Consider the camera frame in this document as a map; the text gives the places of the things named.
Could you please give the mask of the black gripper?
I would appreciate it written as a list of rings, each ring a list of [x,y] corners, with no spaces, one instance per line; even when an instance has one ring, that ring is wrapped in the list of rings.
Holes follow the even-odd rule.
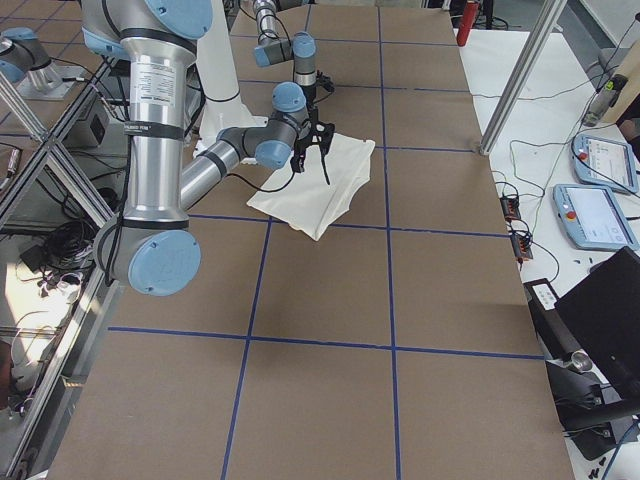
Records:
[[[321,164],[326,167],[325,158],[328,155],[334,136],[334,124],[319,121],[318,123],[310,122],[310,128],[307,135],[298,138],[293,147],[293,155],[290,165],[296,173],[305,171],[304,163],[306,159],[306,151],[312,146],[318,146],[320,150]]]
[[[325,75],[322,72],[316,72],[314,77],[314,83],[310,85],[301,85],[303,93],[306,99],[306,108],[309,115],[309,119],[312,123],[319,122],[319,111],[317,104],[326,100],[334,93],[334,82],[330,76]],[[317,90],[319,88],[324,89],[327,94],[318,99]]]

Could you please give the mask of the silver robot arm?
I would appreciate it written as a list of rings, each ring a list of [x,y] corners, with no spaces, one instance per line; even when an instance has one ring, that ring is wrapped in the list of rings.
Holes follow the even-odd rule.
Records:
[[[309,116],[319,121],[317,89],[323,88],[328,94],[335,91],[331,78],[323,74],[316,65],[317,44],[306,31],[291,36],[278,13],[311,4],[311,1],[251,1],[257,27],[257,46],[254,58],[259,67],[293,62],[293,81],[303,90]]]
[[[245,159],[299,173],[310,147],[329,152],[335,128],[319,120],[315,96],[332,83],[316,68],[313,37],[286,32],[278,13],[291,8],[288,1],[251,7],[257,64],[293,65],[292,80],[273,91],[264,125],[241,100],[220,2],[82,3],[86,46],[130,65],[123,197],[93,246],[107,282],[153,296],[182,290],[201,261],[188,230],[191,206]]]

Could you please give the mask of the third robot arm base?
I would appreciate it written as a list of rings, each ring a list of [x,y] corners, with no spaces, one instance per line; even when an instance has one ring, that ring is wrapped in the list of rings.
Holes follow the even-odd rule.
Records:
[[[82,66],[61,66],[27,27],[1,32],[1,73],[29,100],[60,101],[85,79]]]

